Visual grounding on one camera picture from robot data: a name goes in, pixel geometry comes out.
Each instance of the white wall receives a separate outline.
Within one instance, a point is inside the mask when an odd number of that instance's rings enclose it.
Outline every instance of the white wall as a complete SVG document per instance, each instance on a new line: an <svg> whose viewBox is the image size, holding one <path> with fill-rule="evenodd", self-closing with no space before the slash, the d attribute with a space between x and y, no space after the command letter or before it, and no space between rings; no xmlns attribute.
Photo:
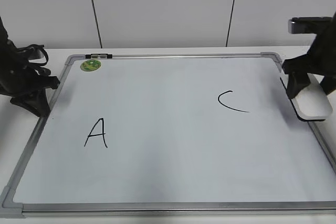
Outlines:
<svg viewBox="0 0 336 224"><path fill-rule="evenodd" d="M225 46L233 0L94 0L103 47Z"/></svg>
<svg viewBox="0 0 336 224"><path fill-rule="evenodd" d="M309 45L314 35L291 35L287 21L333 16L336 0L235 0L229 46Z"/></svg>
<svg viewBox="0 0 336 224"><path fill-rule="evenodd" d="M224 46L233 0L94 0L105 48ZM235 0L229 46L308 45L295 16L332 16L335 0ZM100 47L91 0L0 0L17 46Z"/></svg>
<svg viewBox="0 0 336 224"><path fill-rule="evenodd" d="M0 16L17 47L99 47L91 0L0 0Z"/></svg>

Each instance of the green magnet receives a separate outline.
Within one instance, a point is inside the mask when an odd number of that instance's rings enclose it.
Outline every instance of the green magnet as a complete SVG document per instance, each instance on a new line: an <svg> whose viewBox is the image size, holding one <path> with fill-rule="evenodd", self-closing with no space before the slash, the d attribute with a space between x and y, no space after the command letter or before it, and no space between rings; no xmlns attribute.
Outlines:
<svg viewBox="0 0 336 224"><path fill-rule="evenodd" d="M80 69L85 72L95 71L100 68L101 63L99 60L87 60L80 65Z"/></svg>

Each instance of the white table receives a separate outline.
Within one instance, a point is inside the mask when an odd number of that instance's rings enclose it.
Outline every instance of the white table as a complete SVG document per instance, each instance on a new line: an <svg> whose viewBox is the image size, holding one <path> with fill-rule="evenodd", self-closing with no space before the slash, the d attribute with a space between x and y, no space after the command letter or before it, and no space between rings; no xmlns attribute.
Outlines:
<svg viewBox="0 0 336 224"><path fill-rule="evenodd" d="M228 47L228 48L158 48L158 49L48 49L47 65L53 75L60 75L64 62L72 54L202 54L246 53L274 51L283 58L299 56L308 47ZM329 95L336 108L336 92ZM7 184L25 144L37 122L37 117L9 103L9 98L0 96L0 189ZM336 113L320 124L320 127L336 141ZM0 223L333 223L336 216L204 216L204 217L110 217L110 218L30 218L0 219Z"/></svg>

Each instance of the black marker writing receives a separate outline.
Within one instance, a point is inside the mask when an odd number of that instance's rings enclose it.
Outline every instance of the black marker writing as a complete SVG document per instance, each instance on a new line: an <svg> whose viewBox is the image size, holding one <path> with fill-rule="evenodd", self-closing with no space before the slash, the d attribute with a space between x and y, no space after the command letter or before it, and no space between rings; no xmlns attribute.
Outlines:
<svg viewBox="0 0 336 224"><path fill-rule="evenodd" d="M91 135L92 131L95 129L95 127L97 126L97 124L98 124L100 121L101 121L101 131L102 131L102 133ZM91 131L90 131L88 137L86 138L84 147L86 146L86 143L88 142L88 140L89 140L90 137L93 137L93 136L103 136L104 145L105 145L105 147L107 148L107 145L106 145L106 142L105 142L105 134L106 134L106 133L104 132L104 118L100 118L100 119L98 119L98 121L97 121L97 122L94 124L94 126L92 127L92 129L91 129Z"/></svg>
<svg viewBox="0 0 336 224"><path fill-rule="evenodd" d="M229 107L229 106L227 106L227 105L225 105L224 103L221 102L221 96L222 96L223 94L226 94L226 93L232 93L232 92L233 92L232 90L228 90L228 91L226 91L226 92L220 94L220 95L218 96L218 98L217 98L218 102L219 102L221 105L223 105L224 107L227 107L228 109L235 110L235 111L239 111L239 112L246 112L246 113L249 113L249 111L244 111L244 110L238 110L238 109L231 108L231 107Z"/></svg>

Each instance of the whiteboard surface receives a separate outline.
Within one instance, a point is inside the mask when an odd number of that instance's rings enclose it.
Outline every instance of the whiteboard surface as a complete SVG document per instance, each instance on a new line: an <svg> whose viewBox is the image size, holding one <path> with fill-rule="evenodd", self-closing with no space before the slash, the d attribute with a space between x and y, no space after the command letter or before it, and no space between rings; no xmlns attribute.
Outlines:
<svg viewBox="0 0 336 224"><path fill-rule="evenodd" d="M335 173L271 59L113 59L93 72L82 62L15 202L336 200ZM221 102L249 113L217 101L228 90ZM84 147L99 118L108 148L101 136Z"/></svg>

